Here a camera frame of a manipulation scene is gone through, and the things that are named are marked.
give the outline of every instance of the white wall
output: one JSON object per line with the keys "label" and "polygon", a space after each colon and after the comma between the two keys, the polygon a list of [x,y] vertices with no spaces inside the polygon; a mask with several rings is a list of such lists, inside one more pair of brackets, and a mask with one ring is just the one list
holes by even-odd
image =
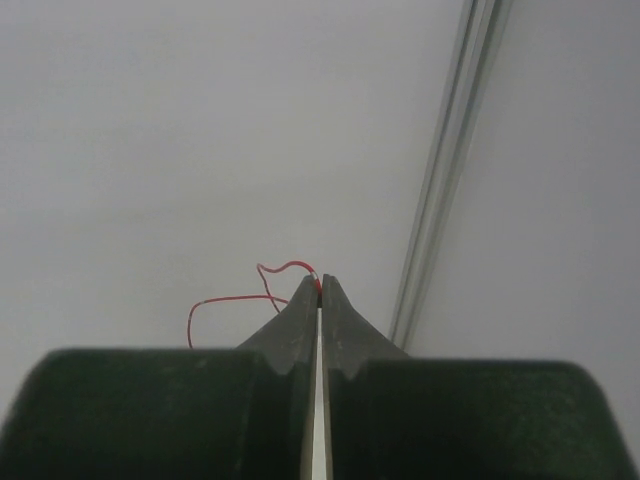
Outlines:
{"label": "white wall", "polygon": [[[461,4],[0,2],[0,412],[51,348],[186,345],[258,261],[386,332]],[[204,307],[194,341],[271,315]]]}
{"label": "white wall", "polygon": [[640,459],[640,2],[515,2],[411,347],[576,361]]}

